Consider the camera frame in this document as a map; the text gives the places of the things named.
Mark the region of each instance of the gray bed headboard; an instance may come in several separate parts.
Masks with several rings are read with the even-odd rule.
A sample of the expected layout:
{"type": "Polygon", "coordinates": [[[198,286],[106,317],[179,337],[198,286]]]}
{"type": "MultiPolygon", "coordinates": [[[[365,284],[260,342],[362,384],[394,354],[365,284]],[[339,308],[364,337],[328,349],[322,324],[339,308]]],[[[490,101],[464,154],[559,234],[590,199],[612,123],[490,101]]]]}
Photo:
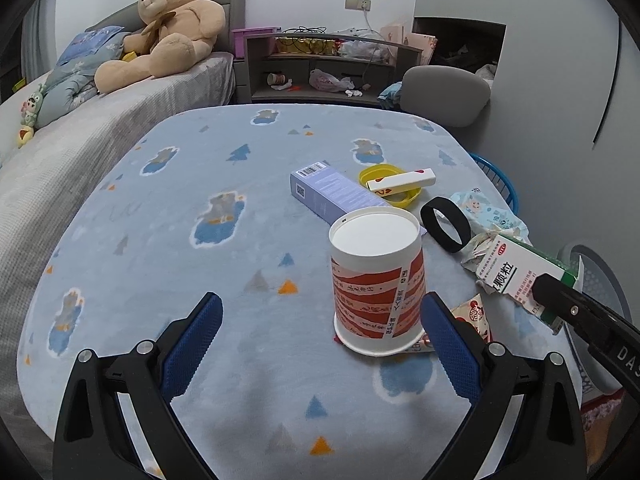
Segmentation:
{"type": "MultiPolygon", "coordinates": [[[[226,13],[225,31],[218,36],[214,50],[233,53],[234,42],[231,37],[231,31],[235,28],[244,28],[244,0],[213,1],[222,5],[226,13]]],[[[136,32],[144,28],[145,23],[143,23],[138,16],[138,3],[133,3],[124,9],[120,9],[118,12],[114,12],[111,16],[104,18],[100,23],[96,23],[86,31],[107,27],[109,25],[119,25],[130,32],[136,32]]]]}

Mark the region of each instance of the snack wrapper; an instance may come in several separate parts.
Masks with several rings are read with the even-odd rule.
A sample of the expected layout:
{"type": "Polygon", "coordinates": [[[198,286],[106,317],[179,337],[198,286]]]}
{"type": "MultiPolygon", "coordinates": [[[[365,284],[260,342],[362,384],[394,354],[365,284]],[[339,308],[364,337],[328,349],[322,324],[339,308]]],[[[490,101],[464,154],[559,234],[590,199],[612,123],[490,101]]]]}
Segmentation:
{"type": "MultiPolygon", "coordinates": [[[[453,317],[460,321],[466,321],[471,324],[473,328],[476,329],[476,332],[479,333],[480,337],[484,340],[485,343],[490,343],[493,341],[491,337],[491,329],[489,327],[489,322],[486,319],[486,315],[484,314],[484,307],[482,306],[482,298],[480,294],[476,295],[469,301],[465,301],[465,303],[461,304],[454,308],[451,313],[453,317]]],[[[422,336],[420,341],[412,345],[410,348],[402,352],[403,354],[415,354],[420,352],[433,352],[433,346],[429,341],[429,336],[425,334],[422,336]]]]}

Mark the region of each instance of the blue blanket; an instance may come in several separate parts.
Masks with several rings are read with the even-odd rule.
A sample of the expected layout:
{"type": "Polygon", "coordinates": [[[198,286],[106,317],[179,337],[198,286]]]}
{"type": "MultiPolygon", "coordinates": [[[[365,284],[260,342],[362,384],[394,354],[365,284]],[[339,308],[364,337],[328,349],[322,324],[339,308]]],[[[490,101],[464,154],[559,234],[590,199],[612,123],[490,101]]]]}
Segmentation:
{"type": "Polygon", "coordinates": [[[62,66],[76,57],[95,54],[101,46],[122,30],[123,27],[113,26],[78,34],[62,53],[56,66],[62,66]]]}
{"type": "Polygon", "coordinates": [[[75,57],[53,69],[45,83],[44,99],[36,120],[36,128],[47,126],[97,95],[95,71],[105,61],[120,59],[122,42],[128,34],[130,33],[118,32],[110,36],[95,52],[90,49],[88,54],[75,57]]]}

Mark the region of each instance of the cardboard box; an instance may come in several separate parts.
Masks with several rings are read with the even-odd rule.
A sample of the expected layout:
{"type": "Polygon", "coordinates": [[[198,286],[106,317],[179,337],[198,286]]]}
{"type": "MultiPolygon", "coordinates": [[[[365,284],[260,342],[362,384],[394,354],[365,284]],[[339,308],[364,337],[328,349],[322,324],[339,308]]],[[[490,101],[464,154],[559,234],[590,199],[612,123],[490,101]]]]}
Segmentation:
{"type": "Polygon", "coordinates": [[[427,36],[426,34],[415,34],[414,32],[408,32],[405,35],[404,42],[406,46],[412,46],[414,48],[420,48],[422,50],[421,65],[428,65],[431,62],[431,57],[436,50],[438,40],[435,36],[427,36]]]}
{"type": "Polygon", "coordinates": [[[576,278],[561,262],[545,256],[532,246],[502,235],[495,237],[493,247],[487,251],[476,270],[476,276],[483,282],[498,292],[511,296],[557,334],[562,328],[562,319],[545,310],[531,295],[533,282],[541,274],[550,274],[565,285],[582,290],[582,260],[576,278]]]}
{"type": "MultiPolygon", "coordinates": [[[[388,206],[387,201],[348,179],[326,161],[293,171],[291,194],[332,225],[341,216],[364,207],[388,206]]],[[[426,230],[420,226],[420,235],[426,230]]]]}
{"type": "MultiPolygon", "coordinates": [[[[392,23],[386,27],[380,28],[380,36],[383,40],[391,43],[404,44],[404,38],[406,34],[411,31],[411,23],[392,23]]],[[[396,46],[390,46],[389,51],[393,59],[392,64],[395,64],[395,60],[398,57],[398,48],[396,46]]]]}

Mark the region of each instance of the table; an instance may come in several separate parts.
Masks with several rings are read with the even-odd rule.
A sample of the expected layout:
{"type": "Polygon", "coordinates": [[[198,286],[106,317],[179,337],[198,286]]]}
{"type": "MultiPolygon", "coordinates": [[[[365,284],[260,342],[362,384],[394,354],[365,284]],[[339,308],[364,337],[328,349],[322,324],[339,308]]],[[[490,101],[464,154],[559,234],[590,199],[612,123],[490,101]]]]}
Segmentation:
{"type": "MultiPolygon", "coordinates": [[[[289,173],[327,160],[357,179],[366,164],[432,168],[433,196],[498,192],[440,126],[333,105],[241,105],[178,114],[153,128],[98,185],[60,240],[24,325],[18,380],[54,436],[81,349],[128,352],[187,316],[207,291],[225,317],[172,407],[221,479],[419,479],[462,421],[434,354],[365,358],[334,342],[329,226],[290,195],[289,173]]],[[[428,290],[451,307],[478,293],[458,256],[424,237],[428,290]]],[[[494,338],[514,354],[560,352],[564,335],[497,295],[494,338]]],[[[132,409],[125,405],[127,420],[132,409]]],[[[510,409],[513,420],[517,410],[510,409]]],[[[149,471],[141,431],[130,430],[149,471]]],[[[508,434],[494,446],[501,452],[508,434]]],[[[497,465],[485,463],[484,473],[497,465]]]]}

